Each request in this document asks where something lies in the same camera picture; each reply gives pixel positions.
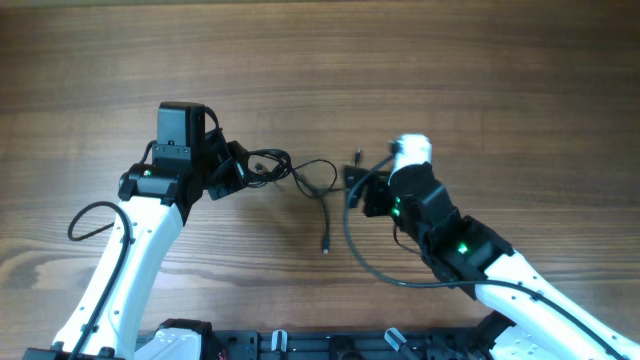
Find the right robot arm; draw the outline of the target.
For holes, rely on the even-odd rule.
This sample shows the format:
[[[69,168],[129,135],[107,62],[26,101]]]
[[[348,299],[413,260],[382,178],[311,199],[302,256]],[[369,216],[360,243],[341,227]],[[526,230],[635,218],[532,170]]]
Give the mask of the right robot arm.
[[[636,359],[638,343],[550,285],[512,245],[461,216],[429,162],[392,173],[347,166],[345,208],[389,216],[419,247],[434,287],[463,290],[491,308],[452,352],[463,359]]]

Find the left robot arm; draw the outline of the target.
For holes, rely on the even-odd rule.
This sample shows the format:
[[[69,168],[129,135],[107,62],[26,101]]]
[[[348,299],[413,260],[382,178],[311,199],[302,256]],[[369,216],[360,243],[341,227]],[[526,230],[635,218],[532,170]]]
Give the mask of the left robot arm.
[[[79,304],[47,349],[27,359],[221,359],[224,346],[208,322],[169,319],[153,339],[138,331],[161,264],[203,196],[217,200],[242,189],[243,174],[221,129],[208,131],[215,112],[189,102],[159,106],[157,138],[120,179],[111,235]]]

